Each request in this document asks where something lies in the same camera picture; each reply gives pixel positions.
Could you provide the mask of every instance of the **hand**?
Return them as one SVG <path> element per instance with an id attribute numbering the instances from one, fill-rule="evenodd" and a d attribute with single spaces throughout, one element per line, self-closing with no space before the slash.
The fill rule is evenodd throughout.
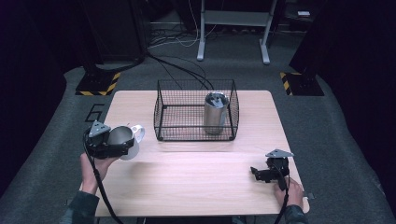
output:
<path id="1" fill-rule="evenodd" d="M 285 181 L 286 181 L 286 185 L 289 185 L 289 191 L 288 191 L 289 199 L 286 206 L 294 204 L 303 208 L 303 196 L 304 196 L 303 187 L 290 177 L 285 178 Z M 275 190 L 275 196 L 277 202 L 280 204 L 280 206 L 282 206 L 286 191 L 285 190 L 282 191 L 277 183 L 274 185 L 274 190 Z"/>
<path id="2" fill-rule="evenodd" d="M 118 158 L 106 158 L 104 160 L 95 160 L 95 167 L 99 171 L 101 179 L 105 179 L 108 167 L 116 161 Z M 87 154 L 84 152 L 79 156 L 79 161 L 81 163 L 82 172 L 82 188 L 81 191 L 96 194 L 98 189 L 98 184 L 96 182 L 95 175 L 93 174 L 93 169 L 88 160 Z"/>

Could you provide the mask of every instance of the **metal canister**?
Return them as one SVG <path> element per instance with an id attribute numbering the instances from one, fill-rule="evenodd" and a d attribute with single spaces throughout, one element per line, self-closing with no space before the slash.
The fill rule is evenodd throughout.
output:
<path id="1" fill-rule="evenodd" d="M 206 96 L 204 126 L 207 133 L 219 134 L 222 132 L 229 103 L 230 100 L 222 92 L 214 91 Z"/>

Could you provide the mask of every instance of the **white mug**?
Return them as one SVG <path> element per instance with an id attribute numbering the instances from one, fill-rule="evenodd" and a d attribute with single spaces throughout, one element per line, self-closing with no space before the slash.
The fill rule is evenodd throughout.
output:
<path id="1" fill-rule="evenodd" d="M 139 143 L 145 136 L 145 128 L 141 125 L 133 127 L 119 126 L 111 130 L 107 143 L 109 145 L 119 145 L 134 138 L 134 146 L 128 149 L 128 154 L 120 157 L 123 161 L 134 158 L 139 152 Z"/>

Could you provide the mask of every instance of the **metal stand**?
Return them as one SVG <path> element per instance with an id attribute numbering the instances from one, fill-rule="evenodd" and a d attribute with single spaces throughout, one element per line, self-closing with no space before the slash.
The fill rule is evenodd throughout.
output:
<path id="1" fill-rule="evenodd" d="M 266 46 L 268 34 L 271 28 L 271 22 L 274 17 L 276 1 L 273 0 L 269 12 L 234 12 L 234 11 L 213 11 L 205 10 L 205 0 L 201 4 L 201 38 L 198 47 L 197 60 L 202 61 L 205 53 L 205 25 L 222 24 L 222 25 L 244 25 L 244 26 L 261 26 L 265 27 L 264 35 L 260 39 L 260 49 L 262 51 L 262 62 L 270 63 L 268 50 Z"/>

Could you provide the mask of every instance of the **black wire basket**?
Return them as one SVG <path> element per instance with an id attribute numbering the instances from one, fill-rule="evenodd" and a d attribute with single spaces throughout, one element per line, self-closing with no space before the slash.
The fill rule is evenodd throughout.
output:
<path id="1" fill-rule="evenodd" d="M 158 80 L 154 109 L 154 130 L 159 141 L 232 141 L 239 122 L 239 103 L 232 79 Z M 227 105 L 224 125 L 217 134 L 204 126 L 205 98 L 211 92 L 224 93 Z"/>

